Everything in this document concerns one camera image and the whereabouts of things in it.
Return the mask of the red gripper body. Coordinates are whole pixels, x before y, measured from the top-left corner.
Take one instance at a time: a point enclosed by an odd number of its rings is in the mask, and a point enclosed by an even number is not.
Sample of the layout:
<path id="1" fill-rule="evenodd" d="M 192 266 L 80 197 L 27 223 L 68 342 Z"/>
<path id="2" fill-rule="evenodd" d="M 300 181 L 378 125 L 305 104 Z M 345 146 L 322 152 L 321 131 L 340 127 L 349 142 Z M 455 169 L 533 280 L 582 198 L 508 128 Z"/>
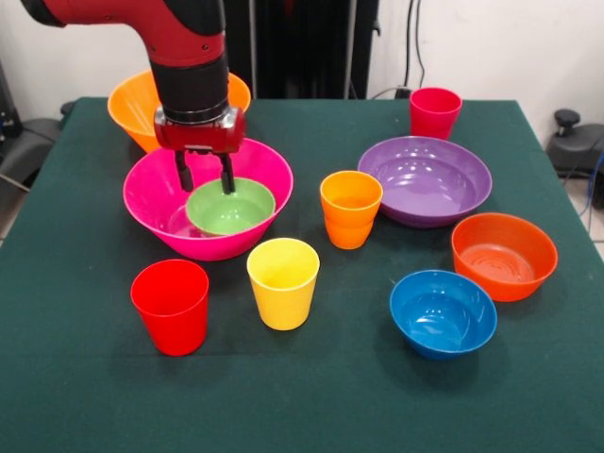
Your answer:
<path id="1" fill-rule="evenodd" d="M 181 124 L 170 120 L 159 106 L 154 115 L 159 144 L 173 150 L 231 154 L 239 150 L 245 133 L 244 112 L 228 107 L 216 119 L 202 124 Z"/>

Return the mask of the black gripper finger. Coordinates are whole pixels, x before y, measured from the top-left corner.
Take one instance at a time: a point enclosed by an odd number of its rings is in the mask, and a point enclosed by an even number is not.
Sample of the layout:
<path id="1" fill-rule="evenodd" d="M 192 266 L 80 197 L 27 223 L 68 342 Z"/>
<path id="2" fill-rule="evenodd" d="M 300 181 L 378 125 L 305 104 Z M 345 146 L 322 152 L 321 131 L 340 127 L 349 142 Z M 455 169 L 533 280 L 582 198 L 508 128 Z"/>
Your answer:
<path id="1" fill-rule="evenodd" d="M 222 165 L 221 182 L 224 194 L 231 194 L 236 191 L 233 175 L 232 161 L 228 153 L 218 155 Z"/>
<path id="2" fill-rule="evenodd" d="M 185 152 L 177 150 L 175 152 L 176 170 L 180 182 L 180 186 L 184 192 L 193 190 L 193 177 L 185 159 Z"/>

